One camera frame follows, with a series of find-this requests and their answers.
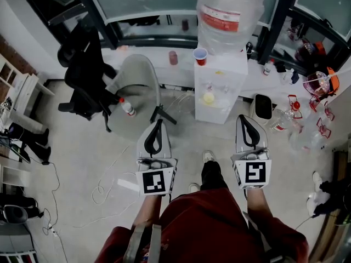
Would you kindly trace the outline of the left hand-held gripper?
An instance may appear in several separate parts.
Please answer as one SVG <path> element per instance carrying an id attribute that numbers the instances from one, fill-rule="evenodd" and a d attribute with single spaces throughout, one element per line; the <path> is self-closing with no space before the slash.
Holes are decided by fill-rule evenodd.
<path id="1" fill-rule="evenodd" d="M 178 160 L 171 157 L 166 125 L 158 119 L 143 131 L 137 141 L 137 158 L 141 159 L 137 160 L 135 175 L 141 195 L 172 193 Z"/>

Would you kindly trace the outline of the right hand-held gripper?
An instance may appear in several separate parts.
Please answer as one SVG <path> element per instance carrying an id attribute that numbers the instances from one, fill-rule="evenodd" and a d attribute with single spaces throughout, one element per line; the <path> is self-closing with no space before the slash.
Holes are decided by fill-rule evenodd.
<path id="1" fill-rule="evenodd" d="M 259 189 L 269 183 L 271 159 L 269 149 L 266 147 L 268 137 L 265 129 L 252 118 L 239 115 L 236 120 L 236 151 L 256 150 L 240 158 L 234 156 L 231 158 L 239 188 Z"/>

